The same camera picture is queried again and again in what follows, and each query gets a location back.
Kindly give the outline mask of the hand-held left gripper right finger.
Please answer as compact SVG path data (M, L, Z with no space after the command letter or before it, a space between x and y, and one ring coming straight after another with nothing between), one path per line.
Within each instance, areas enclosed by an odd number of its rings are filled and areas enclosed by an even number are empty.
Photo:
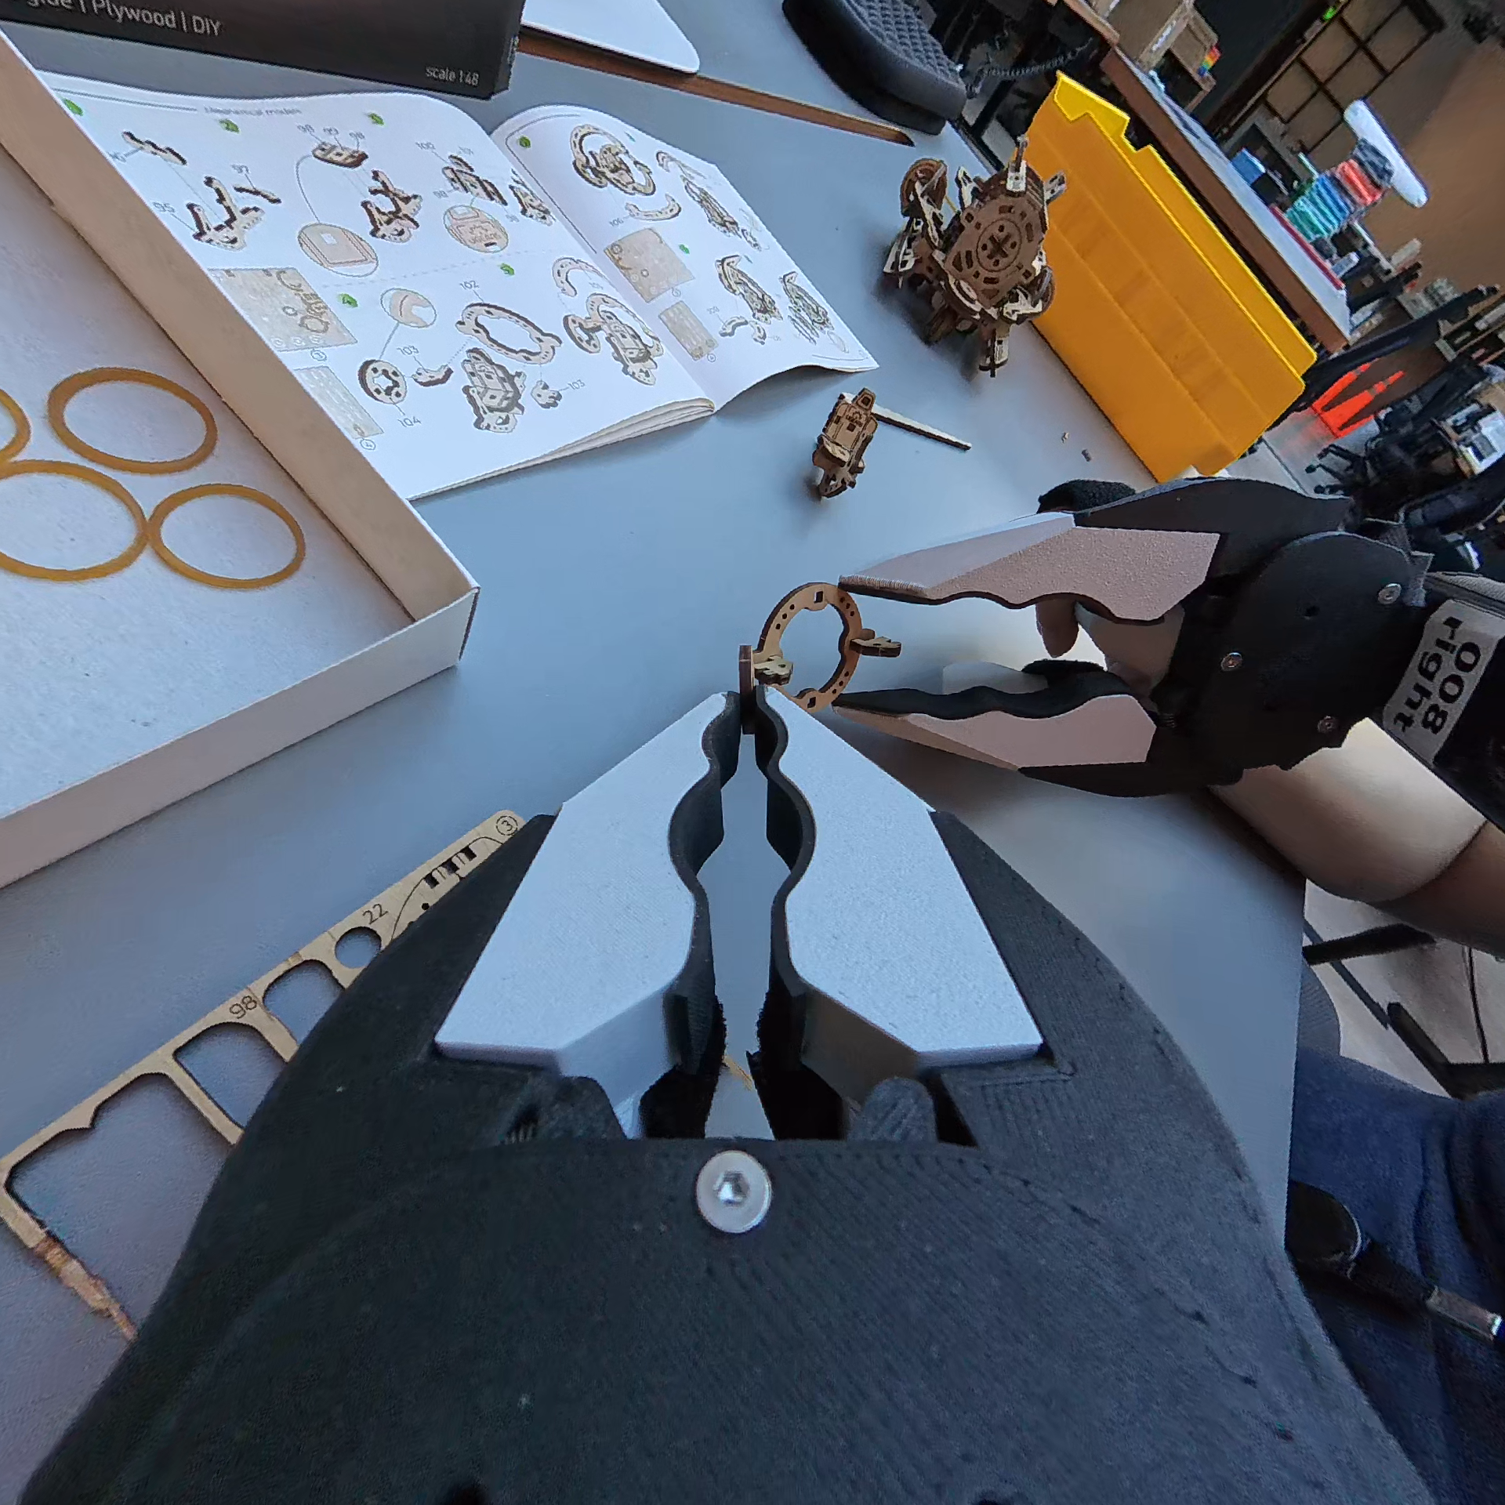
M787 865L750 1057L773 1135L839 1137L890 1078L1035 1057L1042 1032L935 811L786 696L747 710Z

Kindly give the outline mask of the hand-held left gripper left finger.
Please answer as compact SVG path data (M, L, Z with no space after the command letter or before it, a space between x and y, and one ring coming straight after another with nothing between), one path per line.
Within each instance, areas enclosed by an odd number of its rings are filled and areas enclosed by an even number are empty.
M724 1019L698 871L739 747L739 698L711 696L560 807L437 1051L590 1078L630 1135L703 1131Z

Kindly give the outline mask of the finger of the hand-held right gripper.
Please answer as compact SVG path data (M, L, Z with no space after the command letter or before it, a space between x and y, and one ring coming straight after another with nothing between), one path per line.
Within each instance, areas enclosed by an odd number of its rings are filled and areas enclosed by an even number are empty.
M941 694L843 694L839 716L1018 770L1138 765L1148 762L1161 729L1148 702L1093 661L1037 661L1025 672L962 661L942 672Z
M1023 516L843 574L853 594L914 603L984 596L1025 609L1046 596L1080 596L1104 615L1165 615L1194 594L1212 565L1217 534L1104 530L1069 515Z

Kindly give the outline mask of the small wooden connector piece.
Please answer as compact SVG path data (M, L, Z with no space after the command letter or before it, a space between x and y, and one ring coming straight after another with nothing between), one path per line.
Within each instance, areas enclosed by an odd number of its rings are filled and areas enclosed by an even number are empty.
M787 685L793 676L793 665L781 654L781 649L768 649L763 644L744 644L739 648L739 698L741 698L741 729L755 731L757 728L757 694L760 688L781 690Z

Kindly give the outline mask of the wooden ring part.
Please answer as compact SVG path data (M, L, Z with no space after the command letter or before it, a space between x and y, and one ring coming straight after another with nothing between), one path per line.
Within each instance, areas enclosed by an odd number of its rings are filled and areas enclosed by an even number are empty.
M856 676L856 670L860 667L860 658L891 660L901 654L901 643L877 636L872 629L862 625L856 600L834 582L810 582L786 594L779 601L779 606L768 614L763 624L763 633L757 644L763 644L768 649L779 648L784 654L784 630L791 625L791 620L799 615L802 612L821 612L821 609L834 609L840 615L839 670L831 675L831 678L827 678L827 684L817 688L799 688L799 690L793 690L787 685L781 688L786 698L796 701L799 707L810 713L827 710L839 701L839 696L846 690L846 685Z

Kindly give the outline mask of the person's right forearm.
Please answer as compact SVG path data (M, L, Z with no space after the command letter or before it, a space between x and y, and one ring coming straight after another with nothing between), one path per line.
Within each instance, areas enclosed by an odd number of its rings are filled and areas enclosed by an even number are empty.
M1314 886L1504 954L1504 832L1378 724L1212 793Z

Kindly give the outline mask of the plywood parts sheet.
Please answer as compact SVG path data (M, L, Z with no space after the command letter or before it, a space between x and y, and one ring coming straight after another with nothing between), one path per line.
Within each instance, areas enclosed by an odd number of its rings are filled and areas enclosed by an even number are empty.
M273 1010L272 989L299 967L319 967L330 970L330 978L339 991L349 989L368 964L344 961L339 954L344 940L366 929L375 937L377 951L390 950L390 945L409 925L423 917L423 913L427 913L444 893L455 891L462 879L482 868L491 855L502 851L522 832L522 827L525 818L514 811L495 811L462 839L444 845L442 852L433 855L425 865L418 865L414 871L375 893L366 906L313 937L313 943L296 950L257 981L236 989L228 1001L208 1010L192 1027L160 1043L115 1080L104 1082L96 1091L79 1099L65 1114L50 1119L32 1137L24 1137L18 1148L5 1152L2 1222L9 1235L42 1266L47 1266L50 1275L75 1295L75 1300L79 1300L99 1320L108 1322L127 1344L135 1341L137 1324L121 1300L96 1272L84 1266L79 1257L69 1250L65 1239L12 1190L18 1169L64 1135L89 1134L99 1111L142 1080L166 1082L208 1129L214 1129L228 1146L235 1146L245 1134L243 1121L235 1119L211 1090L205 1090L205 1084L186 1067L181 1053L218 1027L243 1027L253 1032L280 1062L292 1061L299 1043L287 1022Z

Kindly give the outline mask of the assembled round wooden model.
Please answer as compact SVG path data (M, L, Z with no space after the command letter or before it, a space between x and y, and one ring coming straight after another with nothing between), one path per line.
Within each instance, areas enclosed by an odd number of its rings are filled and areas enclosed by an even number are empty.
M956 212L948 214L950 171L919 160L901 181L903 230L884 258L884 275L931 298L926 341L948 334L978 336L982 371L1007 363L1007 336L1051 307L1054 272L1045 255L1048 206L1066 177L1042 179L1018 139L1007 165L991 179L956 170Z

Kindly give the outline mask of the thin wooden stick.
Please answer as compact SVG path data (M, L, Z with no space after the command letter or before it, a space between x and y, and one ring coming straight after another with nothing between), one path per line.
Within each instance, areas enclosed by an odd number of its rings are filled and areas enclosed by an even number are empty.
M953 435L953 433L948 433L942 427L921 423L917 417L907 417L903 414L896 414L896 410L884 408L879 403L872 408L872 415L874 415L877 423L896 427L896 429L903 429L903 433L912 433L917 437L926 437L931 443L937 443L937 445L944 445L944 447L953 447L953 449L959 449L959 452L968 452L972 449L968 440L962 440L962 437L956 437L956 435Z

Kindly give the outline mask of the yellow plastic bin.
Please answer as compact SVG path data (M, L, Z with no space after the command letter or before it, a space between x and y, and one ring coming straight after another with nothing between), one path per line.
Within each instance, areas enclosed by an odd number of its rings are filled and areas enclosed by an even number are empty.
M1026 132L1066 175L1045 252L1055 298L1037 328L1157 481L1215 474L1305 390L1314 348L1128 115L1069 75Z

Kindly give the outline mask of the small wooden sub-assembly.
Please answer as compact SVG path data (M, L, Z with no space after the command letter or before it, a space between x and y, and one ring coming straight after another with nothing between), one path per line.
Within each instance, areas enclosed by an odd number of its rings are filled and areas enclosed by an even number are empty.
M865 470L865 452L879 427L874 415L874 391L860 390L856 396L840 394L831 408L817 445L813 463L819 470L817 495L837 497L856 486Z

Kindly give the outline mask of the black chair base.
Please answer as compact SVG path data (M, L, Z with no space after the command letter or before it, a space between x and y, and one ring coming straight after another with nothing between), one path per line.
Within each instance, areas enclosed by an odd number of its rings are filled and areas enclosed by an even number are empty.
M1412 925L1308 928L1305 964L1336 1002L1343 1053L1469 1101L1504 1090L1504 961Z

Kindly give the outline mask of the background wooden table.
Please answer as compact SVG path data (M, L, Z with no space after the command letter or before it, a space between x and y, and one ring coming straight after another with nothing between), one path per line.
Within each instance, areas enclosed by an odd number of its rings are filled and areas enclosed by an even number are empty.
M1119 49L1119 32L1110 19L1087 2L1066 7L1100 37L1104 45L1100 72L1145 139L1174 166L1292 318L1328 353L1343 350L1350 341L1350 313L1342 280L1283 214L1261 203L1212 137Z

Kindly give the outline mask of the white cardboard box tray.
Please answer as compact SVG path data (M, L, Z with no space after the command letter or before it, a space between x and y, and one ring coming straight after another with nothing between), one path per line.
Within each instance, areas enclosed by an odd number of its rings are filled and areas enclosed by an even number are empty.
M121 474L69 452L49 391L95 367L163 375L211 406L199 468ZM228 295L117 175L21 51L2 38L2 390L32 423L18 461L78 461L145 509L186 486L280 501L308 559L269 590L214 590L145 545L118 574L50 582L2 571L2 881L32 874L344 718L453 667L479 588L313 400ZM147 387L69 406L89 445L145 461L188 455L199 415ZM2 554L50 568L108 561L134 520L69 479L2 481ZM165 542L214 574L269 574L291 530L204 497Z

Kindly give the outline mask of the person's blue trouser leg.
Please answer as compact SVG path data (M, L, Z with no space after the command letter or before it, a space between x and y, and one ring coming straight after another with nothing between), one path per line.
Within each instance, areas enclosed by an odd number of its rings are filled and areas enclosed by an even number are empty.
M1298 1051L1290 1177L1336 1196L1405 1269L1504 1315L1504 1095L1433 1097ZM1328 1338L1437 1502L1504 1502L1504 1351L1302 1275Z

